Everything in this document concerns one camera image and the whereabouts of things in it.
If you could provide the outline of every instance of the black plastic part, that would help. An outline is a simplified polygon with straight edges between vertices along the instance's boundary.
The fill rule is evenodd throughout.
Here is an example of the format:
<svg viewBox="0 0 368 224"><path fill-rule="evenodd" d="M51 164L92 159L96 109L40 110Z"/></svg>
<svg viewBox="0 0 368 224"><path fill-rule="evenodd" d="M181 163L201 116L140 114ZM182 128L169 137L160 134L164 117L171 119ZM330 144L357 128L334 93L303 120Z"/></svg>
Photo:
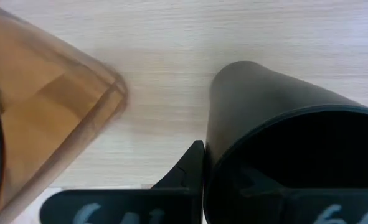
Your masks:
<svg viewBox="0 0 368 224"><path fill-rule="evenodd" d="M230 64L210 89L204 171L208 223L283 222L290 188L368 188L368 107Z"/></svg>
<svg viewBox="0 0 368 224"><path fill-rule="evenodd" d="M202 222L204 145L195 141L151 189L68 190L49 198L42 224L140 224Z"/></svg>

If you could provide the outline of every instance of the wooden table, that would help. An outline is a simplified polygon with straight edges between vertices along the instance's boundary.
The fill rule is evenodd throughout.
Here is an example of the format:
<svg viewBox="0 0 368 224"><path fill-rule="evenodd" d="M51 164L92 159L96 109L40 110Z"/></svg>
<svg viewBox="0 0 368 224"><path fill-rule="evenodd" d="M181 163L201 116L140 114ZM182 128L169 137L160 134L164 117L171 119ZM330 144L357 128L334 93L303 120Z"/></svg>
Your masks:
<svg viewBox="0 0 368 224"><path fill-rule="evenodd" d="M368 106L368 1L0 0L115 67L128 108L52 184L153 184L205 139L214 74L253 60Z"/></svg>

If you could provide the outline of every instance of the black plastic cup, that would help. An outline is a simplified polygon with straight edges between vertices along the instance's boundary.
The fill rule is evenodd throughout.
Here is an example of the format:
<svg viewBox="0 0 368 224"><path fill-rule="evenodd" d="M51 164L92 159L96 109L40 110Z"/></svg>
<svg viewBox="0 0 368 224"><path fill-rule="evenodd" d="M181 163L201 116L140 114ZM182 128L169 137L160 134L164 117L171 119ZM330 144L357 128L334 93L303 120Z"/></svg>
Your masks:
<svg viewBox="0 0 368 224"><path fill-rule="evenodd" d="M253 62L217 74L205 155L208 223L312 223L338 195L363 195L359 189L368 189L368 107ZM292 203L299 198L307 212ZM359 200L347 199L338 206ZM348 222L365 212L347 213Z"/></svg>

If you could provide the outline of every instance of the black cylindrical container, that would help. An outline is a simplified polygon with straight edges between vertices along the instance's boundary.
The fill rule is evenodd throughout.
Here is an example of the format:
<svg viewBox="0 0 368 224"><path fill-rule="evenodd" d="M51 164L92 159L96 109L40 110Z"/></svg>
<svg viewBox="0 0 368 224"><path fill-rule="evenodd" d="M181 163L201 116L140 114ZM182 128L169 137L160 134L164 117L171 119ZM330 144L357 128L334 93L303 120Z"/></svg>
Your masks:
<svg viewBox="0 0 368 224"><path fill-rule="evenodd" d="M230 64L210 89L207 220L276 223L265 217L279 198L252 195L287 188L368 188L368 107L253 62Z"/></svg>

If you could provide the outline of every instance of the cup opening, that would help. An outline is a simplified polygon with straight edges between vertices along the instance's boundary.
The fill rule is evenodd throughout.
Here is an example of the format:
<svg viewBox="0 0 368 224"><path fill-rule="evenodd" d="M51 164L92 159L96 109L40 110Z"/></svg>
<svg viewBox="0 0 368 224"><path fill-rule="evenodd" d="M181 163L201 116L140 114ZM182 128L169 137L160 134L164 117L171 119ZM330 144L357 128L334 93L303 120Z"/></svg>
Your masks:
<svg viewBox="0 0 368 224"><path fill-rule="evenodd" d="M368 115L324 111L288 118L251 137L230 159L285 187L368 188Z"/></svg>

